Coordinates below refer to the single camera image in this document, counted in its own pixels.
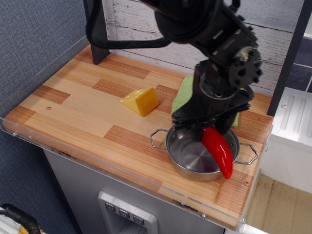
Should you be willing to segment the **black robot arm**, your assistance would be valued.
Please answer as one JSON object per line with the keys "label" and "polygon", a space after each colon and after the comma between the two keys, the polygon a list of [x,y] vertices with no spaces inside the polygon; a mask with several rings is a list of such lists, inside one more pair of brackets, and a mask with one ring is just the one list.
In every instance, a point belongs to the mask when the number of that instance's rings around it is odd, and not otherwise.
{"label": "black robot arm", "polygon": [[214,126],[221,134],[238,112],[249,108],[250,87],[262,75],[256,36],[235,13],[240,2],[221,0],[148,0],[165,39],[190,44],[206,60],[195,66],[190,100],[173,115],[173,129],[188,129],[194,141]]}

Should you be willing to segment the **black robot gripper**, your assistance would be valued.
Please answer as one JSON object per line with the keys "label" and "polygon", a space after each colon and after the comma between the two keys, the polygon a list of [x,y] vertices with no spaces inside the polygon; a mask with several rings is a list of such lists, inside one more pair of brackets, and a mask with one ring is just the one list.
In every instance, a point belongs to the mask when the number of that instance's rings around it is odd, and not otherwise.
{"label": "black robot gripper", "polygon": [[[213,88],[213,78],[224,81],[222,87],[228,90],[217,94]],[[173,129],[190,129],[195,142],[201,141],[203,128],[210,126],[224,135],[232,126],[236,114],[249,109],[249,102],[253,98],[250,87],[231,90],[215,64],[209,60],[201,61],[195,66],[192,97],[172,114]]]}

